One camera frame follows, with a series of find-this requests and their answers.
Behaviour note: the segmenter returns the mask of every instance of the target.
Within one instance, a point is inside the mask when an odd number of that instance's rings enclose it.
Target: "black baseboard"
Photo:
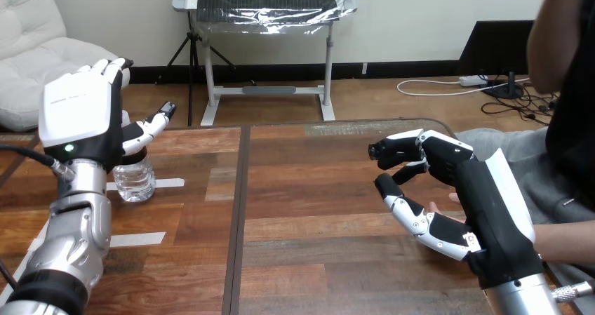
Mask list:
[[[415,62],[371,62],[366,74],[363,64],[333,64],[333,80],[390,79],[450,76],[457,71],[458,60]],[[131,83],[187,83],[188,66],[131,67]],[[199,67],[194,81],[205,83],[204,66]],[[312,81],[324,79],[324,64],[305,65],[241,65],[231,69],[226,65],[213,66],[216,83],[258,81]]]

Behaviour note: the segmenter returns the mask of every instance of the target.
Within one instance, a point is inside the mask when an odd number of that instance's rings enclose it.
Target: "gray pants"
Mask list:
[[[488,159],[498,148],[502,149],[521,188],[533,224],[595,220],[593,202],[584,197],[551,163],[545,148],[546,132],[546,128],[511,133],[476,129],[458,133],[457,137],[473,147],[480,161]],[[562,284],[593,279],[569,264],[551,264],[550,267]],[[595,297],[585,297],[576,303],[583,314],[595,314]]]

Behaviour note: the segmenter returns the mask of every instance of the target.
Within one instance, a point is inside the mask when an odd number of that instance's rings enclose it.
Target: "prosthetic hand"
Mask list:
[[[39,112],[39,137],[58,178],[44,243],[0,308],[7,314],[82,314],[103,273],[112,236],[107,173],[169,123],[167,102],[143,122],[121,127],[120,89],[128,60],[101,60],[49,83]]]
[[[466,260],[479,278],[495,314],[561,314],[533,248],[535,232],[528,209],[502,153],[478,161],[473,148],[429,130],[389,136],[370,145],[371,159],[387,170],[409,161],[375,185],[393,216],[424,245],[456,260]],[[427,213],[399,185],[429,172],[456,188],[467,215],[463,224]]]

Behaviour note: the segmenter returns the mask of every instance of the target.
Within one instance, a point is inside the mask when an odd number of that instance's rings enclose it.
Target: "person's arm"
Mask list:
[[[595,264],[595,220],[534,225],[535,250],[546,262]]]
[[[561,91],[580,42],[580,0],[545,0],[527,45],[529,76],[538,93]]]

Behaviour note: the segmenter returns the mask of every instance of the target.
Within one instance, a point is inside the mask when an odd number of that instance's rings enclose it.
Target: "white wall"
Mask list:
[[[335,26],[336,62],[456,60],[477,20],[533,19],[542,0],[359,0]],[[171,0],[56,0],[68,36],[164,66],[185,38],[187,18]],[[219,34],[213,45],[233,63],[324,61],[324,31],[312,36]],[[187,64],[187,50],[176,63]]]

